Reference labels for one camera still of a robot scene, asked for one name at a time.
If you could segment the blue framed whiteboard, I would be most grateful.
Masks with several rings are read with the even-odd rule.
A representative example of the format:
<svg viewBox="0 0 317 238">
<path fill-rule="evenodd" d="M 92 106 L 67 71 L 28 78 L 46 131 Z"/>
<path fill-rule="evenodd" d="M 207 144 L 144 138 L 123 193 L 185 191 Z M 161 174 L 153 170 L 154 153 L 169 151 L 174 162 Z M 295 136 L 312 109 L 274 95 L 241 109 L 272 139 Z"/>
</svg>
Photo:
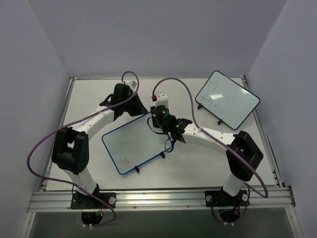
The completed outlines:
<svg viewBox="0 0 317 238">
<path fill-rule="evenodd" d="M 102 142 L 120 175 L 140 171 L 140 167 L 173 149 L 169 135 L 153 131 L 151 113 L 139 116 L 102 136 Z"/>
</svg>

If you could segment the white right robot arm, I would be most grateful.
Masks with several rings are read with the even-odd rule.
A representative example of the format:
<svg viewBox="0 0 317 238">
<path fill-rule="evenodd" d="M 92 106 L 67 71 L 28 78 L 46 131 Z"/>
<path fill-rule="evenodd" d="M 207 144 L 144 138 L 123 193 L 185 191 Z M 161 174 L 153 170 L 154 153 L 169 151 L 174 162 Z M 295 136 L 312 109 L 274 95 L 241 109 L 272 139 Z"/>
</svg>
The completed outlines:
<svg viewBox="0 0 317 238">
<path fill-rule="evenodd" d="M 230 176 L 225 181 L 220 199 L 230 205 L 238 198 L 238 192 L 256 176 L 263 186 L 264 193 L 252 188 L 263 198 L 268 197 L 267 188 L 256 173 L 264 155 L 249 133 L 240 131 L 238 134 L 224 133 L 201 127 L 189 119 L 178 119 L 169 113 L 166 106 L 152 106 L 150 109 L 153 126 L 160 128 L 163 134 L 170 135 L 173 141 L 197 144 L 214 150 L 227 157 Z"/>
</svg>

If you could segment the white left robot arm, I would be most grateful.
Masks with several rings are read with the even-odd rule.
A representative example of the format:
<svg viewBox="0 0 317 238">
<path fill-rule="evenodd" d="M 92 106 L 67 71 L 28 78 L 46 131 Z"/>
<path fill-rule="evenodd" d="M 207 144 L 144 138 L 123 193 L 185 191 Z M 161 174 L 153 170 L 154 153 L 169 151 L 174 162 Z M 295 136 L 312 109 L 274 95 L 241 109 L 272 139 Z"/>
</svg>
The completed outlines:
<svg viewBox="0 0 317 238">
<path fill-rule="evenodd" d="M 114 92 L 99 104 L 88 119 L 64 127 L 56 133 L 52 162 L 79 186 L 77 191 L 83 194 L 82 202 L 89 208 L 96 207 L 100 201 L 99 186 L 87 168 L 89 141 L 124 113 L 136 117 L 148 112 L 136 93 L 137 86 L 136 81 L 117 83 Z"/>
</svg>

